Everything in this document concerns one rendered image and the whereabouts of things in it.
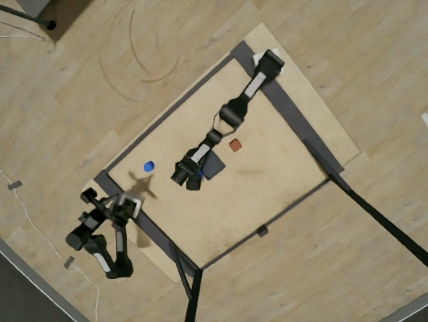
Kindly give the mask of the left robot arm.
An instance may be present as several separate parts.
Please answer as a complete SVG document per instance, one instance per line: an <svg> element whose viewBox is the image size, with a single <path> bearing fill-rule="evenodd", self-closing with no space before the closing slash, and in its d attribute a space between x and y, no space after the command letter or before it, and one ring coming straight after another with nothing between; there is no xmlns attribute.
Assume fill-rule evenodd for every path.
<svg viewBox="0 0 428 322"><path fill-rule="evenodd" d="M128 201L125 203L126 200ZM119 216L124 216L127 220L129 219L129 216L130 218L133 218L137 205L137 203L135 203L136 202L125 198L123 205L117 205L118 211L115 213L115 216L117 218ZM87 212L83 212L80 215L78 220L82 223L66 236L66 243L70 247L74 248L75 251L80 251L84 246L84 249L97 259L108 279L131 277L134 269L132 266L132 261L128 257L126 226L120 232L115 230L117 258L114 263L109 252L107 251L107 241L104 235L92 235L98 229L97 227L106 220L101 220L98 218L95 214L93 214L93 210L94 209L92 209L89 214Z"/></svg>

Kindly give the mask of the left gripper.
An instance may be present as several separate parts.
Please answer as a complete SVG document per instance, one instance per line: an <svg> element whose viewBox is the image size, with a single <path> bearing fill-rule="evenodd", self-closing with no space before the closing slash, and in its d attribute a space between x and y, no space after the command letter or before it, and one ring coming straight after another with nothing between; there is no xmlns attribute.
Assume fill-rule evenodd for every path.
<svg viewBox="0 0 428 322"><path fill-rule="evenodd" d="M90 193L91 194L90 194ZM128 220L124 216L119 216L118 218L115 216L115 213L118 211L117 209L117 202L119 199L119 194L113 195L111 197L102 197L100 200L97 200L96 197L98 196L97 192L93 188L88 188L82 194L80 195L80 198L86 203L92 203L96 208L94 209L94 214L100 218L103 219L110 219L113 221L113 224L111 225L117 232L120 232L128 223ZM110 199L109 199L110 198ZM90 199L90 201L89 201ZM109 200L107 200L109 199ZM114 199L114 200L113 200ZM110 203L111 205L106 208L105 206ZM105 202L104 202L105 201ZM96 204L95 204L96 203ZM113 207L114 206L114 207ZM104 208L103 208L104 207ZM103 209L102 209L103 208ZM104 214L102 214L101 212ZM114 224L115 223L115 224ZM120 228L120 227L121 228Z"/></svg>

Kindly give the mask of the blue cylinder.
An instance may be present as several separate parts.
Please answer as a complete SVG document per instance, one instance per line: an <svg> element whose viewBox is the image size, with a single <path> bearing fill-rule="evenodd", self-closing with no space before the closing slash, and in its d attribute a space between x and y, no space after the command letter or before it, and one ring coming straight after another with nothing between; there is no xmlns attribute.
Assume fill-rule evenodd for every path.
<svg viewBox="0 0 428 322"><path fill-rule="evenodd" d="M146 171L146 172L150 172L151 170L153 170L153 169L154 169L154 167L155 167L154 162L149 161L149 162L147 162L147 163L143 166L143 169L144 169L144 171Z"/></svg>

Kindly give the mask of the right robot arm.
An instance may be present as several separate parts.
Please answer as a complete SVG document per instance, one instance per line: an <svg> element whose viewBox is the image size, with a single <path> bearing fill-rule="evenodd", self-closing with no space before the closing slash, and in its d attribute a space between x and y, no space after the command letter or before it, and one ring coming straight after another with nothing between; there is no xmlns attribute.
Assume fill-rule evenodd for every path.
<svg viewBox="0 0 428 322"><path fill-rule="evenodd" d="M232 128L236 127L232 132L230 132L231 134L234 134L244 122L244 117L247 114L247 105L262 84L270 80L274 75L279 75L285 64L285 62L269 48L259 59L258 63L259 64L255 67L254 74L256 74L256 72L258 73L248 83L245 87L246 89L244 88L245 90L243 90L237 98L230 99L227 104L224 103L214 116L213 124L215 123L215 117L219 115L219 118L229 126ZM198 150L196 150L197 148L192 148L192 150L190 152L188 151L181 159L184 159L183 161L175 163L175 172L170 179L179 186L182 186L190 175L193 177L202 169L206 154L215 145L218 145L224 137L231 135L230 133L224 134L224 136L214 128L214 125L212 125L212 128L207 133L208 135L206 134L206 138L197 147Z"/></svg>

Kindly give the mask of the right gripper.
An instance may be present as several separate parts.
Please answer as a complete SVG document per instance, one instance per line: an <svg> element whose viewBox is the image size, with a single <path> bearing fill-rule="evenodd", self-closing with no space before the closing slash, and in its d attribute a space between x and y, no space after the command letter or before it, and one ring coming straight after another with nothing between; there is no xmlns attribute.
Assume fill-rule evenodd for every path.
<svg viewBox="0 0 428 322"><path fill-rule="evenodd" d="M195 174L193 177L190 175L186 181L186 189L190 191L199 191L201 190L201 177L198 176L200 171Z"/></svg>

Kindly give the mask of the brown cube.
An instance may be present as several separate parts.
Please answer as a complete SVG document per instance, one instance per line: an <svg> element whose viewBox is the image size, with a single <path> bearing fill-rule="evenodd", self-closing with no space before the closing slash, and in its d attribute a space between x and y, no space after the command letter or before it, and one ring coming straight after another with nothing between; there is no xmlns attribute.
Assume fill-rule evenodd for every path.
<svg viewBox="0 0 428 322"><path fill-rule="evenodd" d="M234 140L232 140L230 143L229 143L229 146L230 146L230 148L233 150L233 152L235 153L236 151L238 151L240 148L242 148L242 145L241 145L241 143L238 141L238 139L236 140L237 138L235 138ZM234 142L233 142L234 141Z"/></svg>

